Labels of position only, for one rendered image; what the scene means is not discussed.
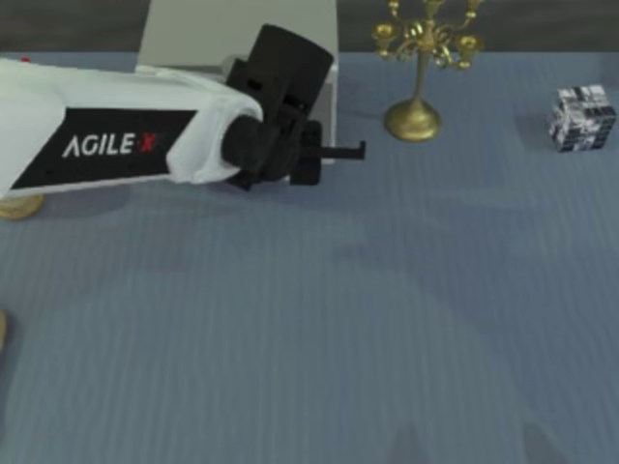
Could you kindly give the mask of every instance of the candelabra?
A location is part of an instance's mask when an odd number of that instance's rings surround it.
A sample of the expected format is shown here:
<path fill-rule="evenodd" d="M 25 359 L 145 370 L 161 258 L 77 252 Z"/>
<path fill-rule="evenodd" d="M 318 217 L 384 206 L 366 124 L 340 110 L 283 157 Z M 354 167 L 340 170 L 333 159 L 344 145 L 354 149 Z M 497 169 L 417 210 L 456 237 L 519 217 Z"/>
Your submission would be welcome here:
<path fill-rule="evenodd" d="M 389 0 L 394 22 L 377 24 L 372 37 L 378 54 L 385 60 L 410 61 L 417 54 L 417 78 L 413 97 L 392 106 L 385 115 L 385 126 L 396 138 L 407 142 L 429 140 L 438 134 L 441 118 L 438 112 L 422 99 L 429 61 L 440 69 L 467 70 L 473 57 L 483 48 L 482 40 L 462 31 L 477 16 L 482 0 L 467 0 L 465 19 L 461 24 L 437 25 L 435 17 L 445 0 L 424 0 L 426 17 L 405 19 L 399 15 L 399 0 Z M 390 46 L 395 40 L 401 44 L 395 51 Z M 450 47 L 456 49 L 456 60 Z"/>

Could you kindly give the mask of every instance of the blue table surface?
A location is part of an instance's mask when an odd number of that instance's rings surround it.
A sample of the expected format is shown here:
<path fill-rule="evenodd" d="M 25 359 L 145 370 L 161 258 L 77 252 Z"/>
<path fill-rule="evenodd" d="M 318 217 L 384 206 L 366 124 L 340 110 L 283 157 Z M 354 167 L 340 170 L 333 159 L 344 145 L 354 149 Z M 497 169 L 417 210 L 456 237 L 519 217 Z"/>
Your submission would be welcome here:
<path fill-rule="evenodd" d="M 0 463 L 616 463 L 619 141 L 558 154 L 545 116 L 558 87 L 618 103 L 619 54 L 431 70 L 422 145 L 381 125 L 413 73 L 342 56 L 339 142 L 368 159 L 319 188 L 103 188 L 0 223 Z"/>

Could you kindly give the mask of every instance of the dark green background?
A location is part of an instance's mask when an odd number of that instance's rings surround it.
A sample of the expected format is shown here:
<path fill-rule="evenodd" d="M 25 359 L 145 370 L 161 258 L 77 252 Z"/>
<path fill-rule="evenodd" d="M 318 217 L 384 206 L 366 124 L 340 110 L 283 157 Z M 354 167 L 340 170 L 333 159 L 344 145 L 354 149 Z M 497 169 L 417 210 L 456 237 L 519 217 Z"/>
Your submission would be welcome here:
<path fill-rule="evenodd" d="M 373 48 L 368 31 L 387 17 L 386 3 L 339 0 L 343 51 Z M 409 12 L 420 11 L 420 0 L 402 3 Z M 2 0 L 0 49 L 137 50 L 148 4 L 148 0 Z M 447 0 L 444 14 L 458 17 L 463 6 L 464 0 Z M 489 50 L 617 51 L 619 0 L 486 0 L 476 29 Z"/>

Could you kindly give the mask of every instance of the white robotic arm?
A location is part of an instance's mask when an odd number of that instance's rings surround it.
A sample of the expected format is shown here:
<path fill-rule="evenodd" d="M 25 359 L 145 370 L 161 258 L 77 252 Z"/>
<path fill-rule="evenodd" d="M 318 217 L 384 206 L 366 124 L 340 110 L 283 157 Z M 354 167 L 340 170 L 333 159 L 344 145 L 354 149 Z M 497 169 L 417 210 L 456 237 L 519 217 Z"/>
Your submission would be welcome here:
<path fill-rule="evenodd" d="M 333 56 L 266 25 L 227 81 L 175 70 L 100 72 L 0 60 L 0 198 L 168 179 L 242 189 L 286 177 L 316 185 L 310 112 Z"/>

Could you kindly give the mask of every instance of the cube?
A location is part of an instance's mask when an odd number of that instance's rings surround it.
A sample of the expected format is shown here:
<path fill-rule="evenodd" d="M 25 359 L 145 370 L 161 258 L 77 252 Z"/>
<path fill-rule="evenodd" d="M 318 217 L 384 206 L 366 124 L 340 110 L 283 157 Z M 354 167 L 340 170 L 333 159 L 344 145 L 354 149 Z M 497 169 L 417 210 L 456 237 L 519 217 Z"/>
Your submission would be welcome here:
<path fill-rule="evenodd" d="M 617 119 L 601 85 L 559 89 L 548 131 L 559 152 L 603 148 Z"/>

